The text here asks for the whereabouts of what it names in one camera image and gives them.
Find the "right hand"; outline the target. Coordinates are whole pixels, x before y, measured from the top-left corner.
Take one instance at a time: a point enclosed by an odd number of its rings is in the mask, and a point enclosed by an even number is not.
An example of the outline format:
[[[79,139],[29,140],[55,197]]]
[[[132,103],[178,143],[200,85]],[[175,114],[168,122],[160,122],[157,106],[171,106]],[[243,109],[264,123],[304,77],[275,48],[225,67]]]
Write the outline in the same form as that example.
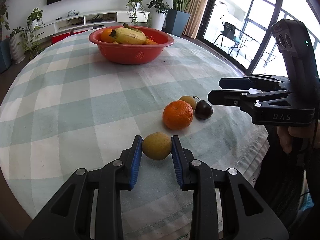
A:
[[[313,122],[308,127],[277,127],[277,135],[279,137],[280,145],[285,153],[292,151],[293,139],[303,138],[313,142],[313,136],[316,133],[313,148],[319,148],[319,124]]]

